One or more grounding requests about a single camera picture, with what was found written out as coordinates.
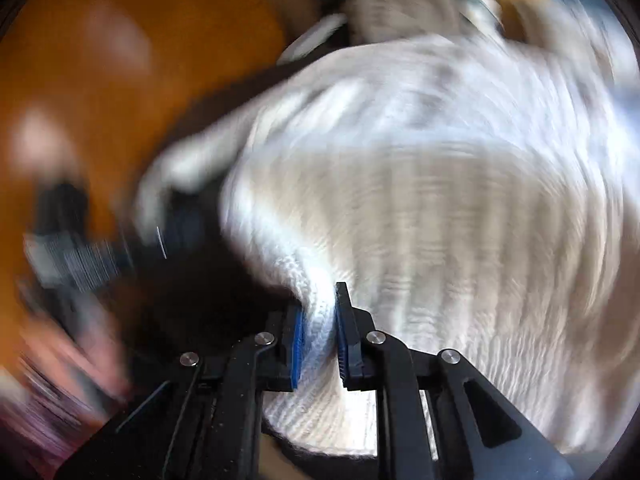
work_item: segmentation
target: knitted fabric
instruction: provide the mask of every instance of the knitted fabric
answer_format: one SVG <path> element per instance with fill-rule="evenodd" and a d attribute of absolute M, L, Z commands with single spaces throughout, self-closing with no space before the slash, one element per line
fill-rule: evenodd
<path fill-rule="evenodd" d="M 335 52 L 174 145 L 136 222 L 240 152 L 223 231 L 305 310 L 302 378 L 264 403 L 293 444 L 376 451 L 345 391 L 334 283 L 410 348 L 456 348 L 563 452 L 608 450 L 638 405 L 636 147 L 603 83 L 545 52 L 430 36 Z"/>

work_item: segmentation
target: wooden table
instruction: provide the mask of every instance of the wooden table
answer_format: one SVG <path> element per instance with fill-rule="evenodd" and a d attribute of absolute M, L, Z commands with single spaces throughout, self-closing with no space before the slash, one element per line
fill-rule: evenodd
<path fill-rule="evenodd" d="M 197 96 L 273 64 L 284 47 L 265 0 L 29 0 L 0 40 L 0 365 L 12 370 L 27 270 L 32 183 L 12 135 L 34 110 L 55 118 L 86 168 L 92 229 L 172 121 Z"/>

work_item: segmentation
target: white knit sweater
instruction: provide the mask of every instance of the white knit sweater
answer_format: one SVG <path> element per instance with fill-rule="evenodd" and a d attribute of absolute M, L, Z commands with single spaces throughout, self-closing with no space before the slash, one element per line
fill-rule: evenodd
<path fill-rule="evenodd" d="M 374 399 L 338 378 L 344 280 L 377 328 L 458 349 L 562 451 L 612 447 L 640 399 L 640 166 L 596 76 L 481 39 L 335 52 L 163 153 L 140 230 L 238 151 L 225 235 L 305 309 L 300 387 L 264 405 L 293 444 L 375 452 Z"/>

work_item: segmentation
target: black gripper frame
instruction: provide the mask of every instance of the black gripper frame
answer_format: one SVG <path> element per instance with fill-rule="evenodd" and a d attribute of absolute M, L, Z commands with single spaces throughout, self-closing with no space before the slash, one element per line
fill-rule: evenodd
<path fill-rule="evenodd" d="M 270 344 L 252 334 L 228 354 L 192 367 L 176 362 L 151 394 L 115 415 L 55 479 L 257 478 L 262 395 L 296 387 L 301 316 L 299 303 L 271 312 L 264 328 L 274 335 Z"/>
<path fill-rule="evenodd" d="M 340 374 L 348 390 L 375 390 L 379 480 L 569 480 L 571 466 L 459 352 L 408 349 L 375 331 L 336 284 Z M 420 391 L 438 460 L 432 459 Z"/>

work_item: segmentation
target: metal screw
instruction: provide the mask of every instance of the metal screw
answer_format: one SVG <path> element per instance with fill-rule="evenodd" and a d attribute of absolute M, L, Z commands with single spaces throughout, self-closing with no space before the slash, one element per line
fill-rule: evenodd
<path fill-rule="evenodd" d="M 383 332 L 379 332 L 378 330 L 372 330 L 367 334 L 367 341 L 373 343 L 374 345 L 382 345 L 386 340 L 386 335 Z"/>
<path fill-rule="evenodd" d="M 255 335 L 254 341 L 257 345 L 266 346 L 276 341 L 276 338 L 271 332 L 260 332 Z"/>
<path fill-rule="evenodd" d="M 182 366 L 195 366 L 200 358 L 196 352 L 185 352 L 180 356 L 180 364 Z"/>
<path fill-rule="evenodd" d="M 442 354 L 440 354 L 440 357 L 444 362 L 449 363 L 450 365 L 455 365 L 460 362 L 460 354 L 451 348 L 443 351 Z"/>

